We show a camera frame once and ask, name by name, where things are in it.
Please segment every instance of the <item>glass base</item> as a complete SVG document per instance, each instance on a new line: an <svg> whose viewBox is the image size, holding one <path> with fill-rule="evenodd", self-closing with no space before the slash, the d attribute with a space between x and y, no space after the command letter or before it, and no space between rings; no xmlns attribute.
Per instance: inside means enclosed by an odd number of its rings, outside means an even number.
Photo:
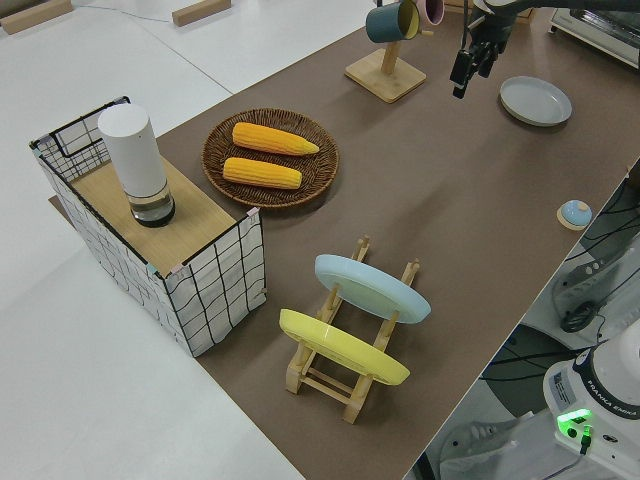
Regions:
<svg viewBox="0 0 640 480"><path fill-rule="evenodd" d="M176 212L176 204L168 185L150 197L139 198L131 195L127 197L133 218L145 227L162 227L169 223Z"/></svg>
<svg viewBox="0 0 640 480"><path fill-rule="evenodd" d="M151 227L151 228L164 227L171 221L171 219L173 218L173 215L176 213L176 204L172 200L171 210L169 210L169 212L164 217L157 218L154 220L145 220L143 217L138 215L133 210L131 210L131 213L133 214L133 218L135 218L140 225L143 225L145 227Z"/></svg>

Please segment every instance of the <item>mug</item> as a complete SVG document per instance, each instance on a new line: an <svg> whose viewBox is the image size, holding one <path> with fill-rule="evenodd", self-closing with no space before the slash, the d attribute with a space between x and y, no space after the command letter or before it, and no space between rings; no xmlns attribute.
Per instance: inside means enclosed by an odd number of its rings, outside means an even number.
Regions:
<svg viewBox="0 0 640 480"><path fill-rule="evenodd" d="M439 25L444 17L444 0L417 0L420 12L420 27L425 29L431 25Z"/></svg>
<svg viewBox="0 0 640 480"><path fill-rule="evenodd" d="M409 40L420 30L420 13L413 0L382 5L378 0L377 7L367 15L365 23L367 36L374 43Z"/></svg>

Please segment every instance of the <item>blue mug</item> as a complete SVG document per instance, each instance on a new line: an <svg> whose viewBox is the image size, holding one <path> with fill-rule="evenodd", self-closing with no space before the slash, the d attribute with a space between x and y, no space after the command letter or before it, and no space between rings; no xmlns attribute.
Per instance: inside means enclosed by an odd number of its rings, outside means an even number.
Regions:
<svg viewBox="0 0 640 480"><path fill-rule="evenodd" d="M420 31L418 7L413 0L400 0L384 6L382 0L378 0L377 7L367 15L365 30L374 43L409 40Z"/></svg>

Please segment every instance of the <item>brown table mat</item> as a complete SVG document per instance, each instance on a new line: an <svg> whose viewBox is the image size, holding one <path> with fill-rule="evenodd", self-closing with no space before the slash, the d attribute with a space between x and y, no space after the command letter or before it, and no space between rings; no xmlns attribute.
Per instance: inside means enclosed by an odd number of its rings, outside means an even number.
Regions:
<svg viewBox="0 0 640 480"><path fill-rule="evenodd" d="M198 359L305 477L402 478L578 241L557 208L577 198L597 212L638 158L637 74L547 34L548 19L545 10L532 26L517 25L491 77L475 77L464 100L451 95L462 19L449 14L433 37L403 43L400 58L427 80L394 104L343 74L378 48L360 30L159 139L163 155L234 216L246 207L217 192L200 165L219 122L284 108L338 144L340 169L322 201L264 212L267 303ZM532 127L504 111L499 86L517 75L567 93L574 111L566 125ZM398 387L375 384L349 425L335 400L307 386L298 396L285 391L296 344L278 313L314 315L326 294L315 256L349 256L362 234L372 240L368 263L387 273L421 260L414 288L433 313L396 327L387 351L411 375ZM335 325L365 340L378 328L346 304Z"/></svg>

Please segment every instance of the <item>blue plate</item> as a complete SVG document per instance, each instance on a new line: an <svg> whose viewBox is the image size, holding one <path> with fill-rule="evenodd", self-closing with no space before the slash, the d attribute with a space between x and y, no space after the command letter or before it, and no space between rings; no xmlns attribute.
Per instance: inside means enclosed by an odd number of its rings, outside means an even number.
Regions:
<svg viewBox="0 0 640 480"><path fill-rule="evenodd" d="M410 286L351 258L319 255L316 277L329 290L338 285L343 300L387 320L397 311L399 323L419 323L431 313L429 302Z"/></svg>

